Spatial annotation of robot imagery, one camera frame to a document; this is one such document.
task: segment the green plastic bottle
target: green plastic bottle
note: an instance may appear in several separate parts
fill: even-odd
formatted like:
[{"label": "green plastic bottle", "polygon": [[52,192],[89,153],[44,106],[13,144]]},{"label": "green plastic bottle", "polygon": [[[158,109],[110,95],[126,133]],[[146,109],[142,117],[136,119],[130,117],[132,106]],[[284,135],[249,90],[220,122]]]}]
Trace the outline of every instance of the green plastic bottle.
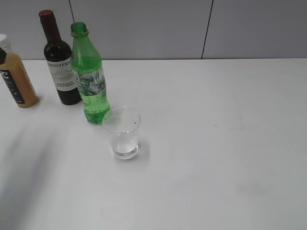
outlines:
[{"label": "green plastic bottle", "polygon": [[90,123],[101,124],[110,105],[100,54],[89,39],[84,23],[71,24],[71,35],[74,38],[71,67],[84,103],[85,117]]}]

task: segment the black label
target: black label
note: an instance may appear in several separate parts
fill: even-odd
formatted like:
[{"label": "black label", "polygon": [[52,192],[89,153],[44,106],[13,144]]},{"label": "black label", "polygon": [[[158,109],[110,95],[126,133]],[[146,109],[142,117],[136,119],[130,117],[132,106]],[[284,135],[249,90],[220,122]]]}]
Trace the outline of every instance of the black label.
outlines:
[{"label": "black label", "polygon": [[24,99],[21,96],[19,89],[17,88],[17,85],[11,75],[11,73],[8,70],[0,70],[0,73],[8,86],[13,98],[15,99],[17,104],[24,104]]}]

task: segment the white label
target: white label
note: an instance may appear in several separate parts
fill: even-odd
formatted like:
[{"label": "white label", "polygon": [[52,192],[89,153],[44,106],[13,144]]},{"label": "white label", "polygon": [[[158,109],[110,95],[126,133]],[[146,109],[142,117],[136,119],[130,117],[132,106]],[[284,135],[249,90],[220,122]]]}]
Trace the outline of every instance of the white label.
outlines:
[{"label": "white label", "polygon": [[78,73],[75,70],[73,73],[79,92],[82,95],[92,96],[106,90],[106,81],[102,68],[91,73]]},{"label": "white label", "polygon": [[77,88],[75,77],[71,70],[71,59],[64,61],[47,61],[54,85],[59,91],[70,91]]}]

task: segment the bottle shoulder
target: bottle shoulder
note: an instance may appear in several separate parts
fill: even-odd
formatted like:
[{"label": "bottle shoulder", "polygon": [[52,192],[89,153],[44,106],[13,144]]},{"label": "bottle shoulder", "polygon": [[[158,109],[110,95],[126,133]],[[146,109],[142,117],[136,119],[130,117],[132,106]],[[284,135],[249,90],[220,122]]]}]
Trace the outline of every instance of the bottle shoulder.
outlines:
[{"label": "bottle shoulder", "polygon": [[50,42],[45,45],[44,55],[48,61],[63,61],[71,57],[71,47],[62,40]]},{"label": "bottle shoulder", "polygon": [[13,69],[16,65],[21,65],[22,61],[18,54],[7,54],[6,62],[0,64],[0,69]]},{"label": "bottle shoulder", "polygon": [[97,71],[102,67],[101,56],[88,36],[74,38],[71,65],[79,73]]}]

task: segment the bottle neck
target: bottle neck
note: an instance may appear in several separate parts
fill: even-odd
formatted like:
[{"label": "bottle neck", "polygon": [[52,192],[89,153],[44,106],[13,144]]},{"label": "bottle neck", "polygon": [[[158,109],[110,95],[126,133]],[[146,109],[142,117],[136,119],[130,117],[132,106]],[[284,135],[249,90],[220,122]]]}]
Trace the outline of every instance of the bottle neck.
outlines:
[{"label": "bottle neck", "polygon": [[61,41],[58,25],[53,13],[47,15],[40,15],[40,21],[42,23],[43,30],[48,43]]},{"label": "bottle neck", "polygon": [[93,43],[91,42],[88,35],[81,36],[81,37],[74,37],[73,38],[73,48],[74,51],[78,50],[78,53],[85,55],[85,56],[96,56],[97,50],[95,49]]},{"label": "bottle neck", "polygon": [[59,35],[59,29],[57,25],[54,26],[43,26],[46,39],[48,43],[61,41],[61,36]]}]

